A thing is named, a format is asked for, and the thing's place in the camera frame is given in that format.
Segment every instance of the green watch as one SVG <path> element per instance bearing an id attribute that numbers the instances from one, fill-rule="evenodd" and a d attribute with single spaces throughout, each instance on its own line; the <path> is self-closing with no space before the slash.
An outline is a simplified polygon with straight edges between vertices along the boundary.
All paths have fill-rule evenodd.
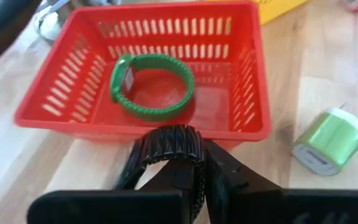
<path id="1" fill-rule="evenodd" d="M 167 108 L 148 108 L 137 105 L 123 94 L 123 88 L 129 91 L 136 71 L 150 68 L 168 70 L 178 75 L 187 85 L 185 97 L 177 104 Z M 181 114 L 191 101 L 195 89 L 191 70 L 181 61 L 163 54 L 122 55 L 112 72 L 110 97 L 127 112 L 147 121 L 166 121 Z"/>

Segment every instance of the wood grain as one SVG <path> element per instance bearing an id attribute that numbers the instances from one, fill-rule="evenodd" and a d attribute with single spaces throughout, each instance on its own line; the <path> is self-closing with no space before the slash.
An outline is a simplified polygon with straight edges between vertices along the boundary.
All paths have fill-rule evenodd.
<path id="1" fill-rule="evenodd" d="M 294 137 L 322 110 L 348 102 L 358 113 L 358 14 L 315 0 L 263 26 L 273 133 L 232 154 L 283 187 L 358 189 L 358 153 L 321 178 L 290 154 Z M 60 189 L 110 189 L 131 145 L 96 144 L 18 128 L 12 115 L 50 47 L 28 27 L 0 58 L 0 224 L 24 223 L 29 204 Z M 138 187 L 163 164 L 149 167 Z M 204 206 L 197 223 L 209 223 Z"/>

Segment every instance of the yellow box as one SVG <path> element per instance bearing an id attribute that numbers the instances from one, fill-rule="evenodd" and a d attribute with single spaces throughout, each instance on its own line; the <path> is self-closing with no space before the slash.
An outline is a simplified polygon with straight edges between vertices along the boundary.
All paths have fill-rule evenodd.
<path id="1" fill-rule="evenodd" d="M 308 0 L 206 0 L 206 1 L 254 1 L 259 4 L 260 23 L 265 24 L 277 16 Z"/>

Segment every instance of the black watch band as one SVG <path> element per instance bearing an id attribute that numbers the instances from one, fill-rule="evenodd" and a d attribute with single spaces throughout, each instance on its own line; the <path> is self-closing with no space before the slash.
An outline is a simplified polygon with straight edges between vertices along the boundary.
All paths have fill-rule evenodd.
<path id="1" fill-rule="evenodd" d="M 195 165 L 194 218 L 204 204 L 205 148 L 203 138 L 191 126 L 182 124 L 163 126 L 138 139 L 115 189 L 134 189 L 146 167 L 160 161 L 183 159 Z"/>

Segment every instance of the red plastic basket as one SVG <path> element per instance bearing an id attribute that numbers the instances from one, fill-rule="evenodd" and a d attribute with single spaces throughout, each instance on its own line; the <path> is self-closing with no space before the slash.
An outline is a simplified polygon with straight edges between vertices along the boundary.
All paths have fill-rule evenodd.
<path id="1" fill-rule="evenodd" d="M 16 111 L 16 123 L 92 140 L 138 138 L 161 123 L 139 121 L 112 103 L 109 80 L 121 54 L 158 52 L 184 61 L 196 81 L 192 105 L 168 123 L 190 124 L 208 139 L 264 139 L 270 116 L 257 7 L 244 1 L 79 9 Z M 163 70 L 141 72 L 132 96 L 137 103 L 166 106 L 185 90 Z"/>

